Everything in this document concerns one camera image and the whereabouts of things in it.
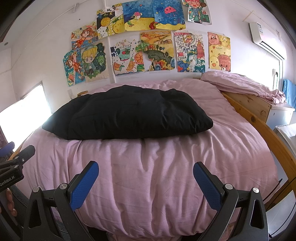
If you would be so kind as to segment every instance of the black pillow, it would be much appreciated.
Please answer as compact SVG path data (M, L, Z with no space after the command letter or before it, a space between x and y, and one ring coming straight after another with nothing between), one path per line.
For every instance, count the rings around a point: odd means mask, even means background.
M185 92L124 85L71 100L42 128L67 140L86 140L192 135L212 126Z

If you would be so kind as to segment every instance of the wall outlet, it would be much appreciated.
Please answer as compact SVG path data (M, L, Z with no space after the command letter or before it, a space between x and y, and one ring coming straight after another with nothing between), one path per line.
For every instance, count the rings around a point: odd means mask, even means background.
M75 98L71 89L68 90L68 95L69 95L71 100Z

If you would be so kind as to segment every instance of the finger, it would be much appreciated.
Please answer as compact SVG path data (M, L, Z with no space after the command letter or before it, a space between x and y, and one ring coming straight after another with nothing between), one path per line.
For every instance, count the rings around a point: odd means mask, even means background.
M15 204L14 202L8 202L7 203L7 207L9 211L13 211L13 209L15 208Z
M16 211L15 209L13 209L13 210L11 211L11 215L14 216L14 217L16 217L16 216L17 216L17 211Z
M6 189L6 198L8 202L13 202L12 192L9 189Z

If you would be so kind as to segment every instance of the landscape drawing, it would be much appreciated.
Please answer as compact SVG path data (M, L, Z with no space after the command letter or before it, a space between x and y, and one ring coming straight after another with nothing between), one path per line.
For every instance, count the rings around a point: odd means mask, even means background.
M99 39L125 31L122 4L106 7L96 13L96 26Z
M188 7L188 21L211 25L211 16L206 0L182 0Z
M145 71L141 41L127 38L110 50L115 75Z
M149 71L171 70L175 68L174 48L170 31L143 32L142 51L151 60Z
M230 38L215 33L207 33L209 41L210 69L231 70Z
M159 29L185 29L182 4L179 0L152 0L155 26Z
M155 29L154 13L151 1L137 0L122 4L126 31Z
M105 46L102 43L81 49L82 67L87 82L109 77L104 50Z
M96 22L85 25L71 34L72 50L81 49L92 45L99 40Z
M71 50L63 59L68 86L85 82L80 51Z
M205 50L201 34L175 32L178 72L205 72Z

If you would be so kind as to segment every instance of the air conditioner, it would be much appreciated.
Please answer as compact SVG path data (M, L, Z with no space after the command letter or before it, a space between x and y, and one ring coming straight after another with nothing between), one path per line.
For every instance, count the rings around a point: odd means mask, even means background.
M249 23L252 42L265 49L279 60L287 59L286 48L273 33L259 23Z

